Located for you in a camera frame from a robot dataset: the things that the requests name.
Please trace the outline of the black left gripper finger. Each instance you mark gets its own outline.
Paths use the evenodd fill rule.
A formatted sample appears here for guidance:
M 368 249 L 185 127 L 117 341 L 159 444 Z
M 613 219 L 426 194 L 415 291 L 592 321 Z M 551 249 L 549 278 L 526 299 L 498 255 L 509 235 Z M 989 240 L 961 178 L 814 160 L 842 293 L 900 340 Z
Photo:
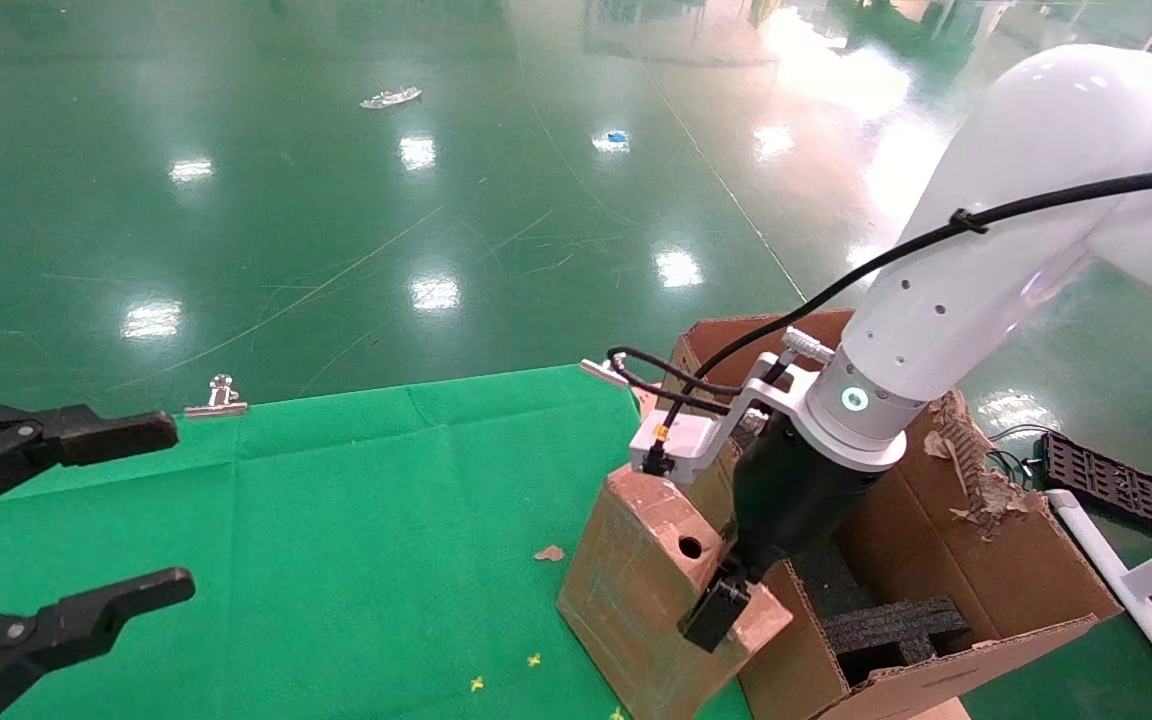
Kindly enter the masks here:
M 195 593 L 191 573 L 166 568 L 67 596 L 32 615 L 0 612 L 0 717 L 47 674 L 109 653 L 132 617 Z
M 106 419 L 88 406 L 26 411 L 0 404 L 0 497 L 45 471 L 154 454 L 179 445 L 169 414 Z

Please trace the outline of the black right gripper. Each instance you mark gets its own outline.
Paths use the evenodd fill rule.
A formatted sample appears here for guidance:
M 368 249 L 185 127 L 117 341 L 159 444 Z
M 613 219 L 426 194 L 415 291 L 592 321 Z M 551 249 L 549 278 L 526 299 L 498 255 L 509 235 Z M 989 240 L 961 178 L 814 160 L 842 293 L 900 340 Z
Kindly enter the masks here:
M 726 560 L 733 570 L 717 570 L 681 619 L 681 637 L 717 652 L 749 606 L 750 583 L 835 532 L 879 478 L 824 456 L 788 416 L 773 415 L 733 469 L 735 539 Z

